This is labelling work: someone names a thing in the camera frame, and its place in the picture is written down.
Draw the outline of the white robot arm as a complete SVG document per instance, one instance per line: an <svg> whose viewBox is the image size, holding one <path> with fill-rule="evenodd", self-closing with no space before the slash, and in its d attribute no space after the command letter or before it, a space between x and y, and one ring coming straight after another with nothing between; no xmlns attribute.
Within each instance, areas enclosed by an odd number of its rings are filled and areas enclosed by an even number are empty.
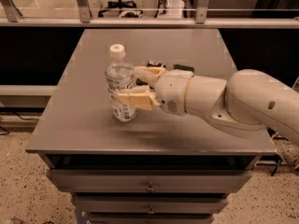
<svg viewBox="0 0 299 224"><path fill-rule="evenodd" d="M135 68L142 86L121 90L118 100L173 115L193 115L231 135L248 137L270 128L299 143L299 93L261 71L245 69L225 80L192 71Z"/></svg>

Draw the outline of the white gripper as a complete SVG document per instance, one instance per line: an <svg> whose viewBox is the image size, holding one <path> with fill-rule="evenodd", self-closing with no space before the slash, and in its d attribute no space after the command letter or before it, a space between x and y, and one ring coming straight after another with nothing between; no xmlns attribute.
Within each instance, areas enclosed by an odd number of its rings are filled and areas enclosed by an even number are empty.
<svg viewBox="0 0 299 224"><path fill-rule="evenodd" d="M134 74L148 85L120 90L117 96L121 103L143 110L153 110L160 106L168 114L185 114L185 92L193 77L192 71L176 69L167 72L163 67L136 66Z"/></svg>

